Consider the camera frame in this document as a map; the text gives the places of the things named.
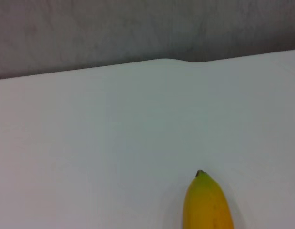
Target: gray wall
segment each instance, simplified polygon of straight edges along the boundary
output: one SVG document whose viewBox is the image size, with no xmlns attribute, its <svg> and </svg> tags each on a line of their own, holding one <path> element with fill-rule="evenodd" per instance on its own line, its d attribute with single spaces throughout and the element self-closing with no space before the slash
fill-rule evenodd
<svg viewBox="0 0 295 229">
<path fill-rule="evenodd" d="M 295 49 L 295 0 L 0 0 L 0 78 Z"/>
</svg>

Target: gray background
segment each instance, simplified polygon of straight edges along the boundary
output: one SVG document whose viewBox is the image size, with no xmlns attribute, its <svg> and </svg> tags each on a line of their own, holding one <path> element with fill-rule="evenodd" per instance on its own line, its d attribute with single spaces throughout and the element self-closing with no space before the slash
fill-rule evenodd
<svg viewBox="0 0 295 229">
<path fill-rule="evenodd" d="M 295 0 L 0 0 L 0 78 L 295 49 Z"/>
</svg>

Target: yellow banana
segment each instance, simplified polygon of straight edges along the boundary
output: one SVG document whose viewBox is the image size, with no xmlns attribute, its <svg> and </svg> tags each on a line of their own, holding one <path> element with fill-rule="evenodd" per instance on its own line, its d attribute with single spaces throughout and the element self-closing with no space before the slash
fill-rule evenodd
<svg viewBox="0 0 295 229">
<path fill-rule="evenodd" d="M 185 196 L 183 229 L 234 229 L 223 191 L 202 170 L 198 170 Z"/>
</svg>

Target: white table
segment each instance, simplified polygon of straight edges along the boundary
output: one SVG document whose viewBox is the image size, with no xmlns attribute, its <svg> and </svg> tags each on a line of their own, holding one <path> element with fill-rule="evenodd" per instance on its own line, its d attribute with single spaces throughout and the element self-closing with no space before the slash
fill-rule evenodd
<svg viewBox="0 0 295 229">
<path fill-rule="evenodd" d="M 197 169 L 295 228 L 295 51 L 0 80 L 0 229 L 180 229 Z"/>
</svg>

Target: banana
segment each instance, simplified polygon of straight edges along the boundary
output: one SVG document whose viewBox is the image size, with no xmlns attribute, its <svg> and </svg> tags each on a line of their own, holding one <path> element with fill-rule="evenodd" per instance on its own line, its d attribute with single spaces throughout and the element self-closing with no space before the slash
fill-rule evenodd
<svg viewBox="0 0 295 229">
<path fill-rule="evenodd" d="M 183 229 L 234 229 L 223 191 L 202 170 L 198 170 L 185 196 Z"/>
</svg>

